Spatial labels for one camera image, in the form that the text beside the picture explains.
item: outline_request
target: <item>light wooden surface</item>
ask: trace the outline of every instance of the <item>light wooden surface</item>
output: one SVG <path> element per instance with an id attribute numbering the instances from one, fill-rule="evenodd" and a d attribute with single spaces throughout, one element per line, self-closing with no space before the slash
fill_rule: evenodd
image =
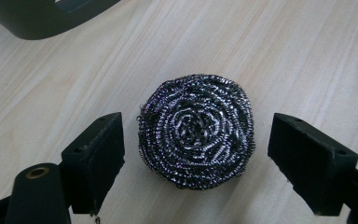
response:
<path id="1" fill-rule="evenodd" d="M 163 81 L 238 82 L 255 118 L 246 173 L 179 190 L 138 154 L 140 105 Z M 358 153 L 358 1 L 123 0 L 55 37 L 25 41 L 0 25 L 0 199 L 21 170 L 59 163 L 98 117 L 123 113 L 126 163 L 103 223 L 345 223 L 316 217 L 267 156 L 274 112 L 306 120 Z M 72 216 L 73 223 L 92 223 Z"/>

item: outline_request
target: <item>steel wool scrubber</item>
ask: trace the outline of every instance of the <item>steel wool scrubber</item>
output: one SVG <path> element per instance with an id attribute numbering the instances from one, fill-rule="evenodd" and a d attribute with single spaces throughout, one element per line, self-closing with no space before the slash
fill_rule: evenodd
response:
<path id="1" fill-rule="evenodd" d="M 142 159 L 179 189 L 212 189 L 240 176 L 255 149 L 246 94 L 215 75 L 164 82 L 138 120 Z"/>

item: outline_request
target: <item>metal coil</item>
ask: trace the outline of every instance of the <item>metal coil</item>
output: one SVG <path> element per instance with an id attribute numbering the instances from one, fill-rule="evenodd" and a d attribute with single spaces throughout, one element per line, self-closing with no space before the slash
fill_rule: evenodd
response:
<path id="1" fill-rule="evenodd" d="M 245 92 L 215 75 L 164 82 L 138 120 L 142 159 L 179 189 L 211 189 L 240 176 L 255 149 Z"/>

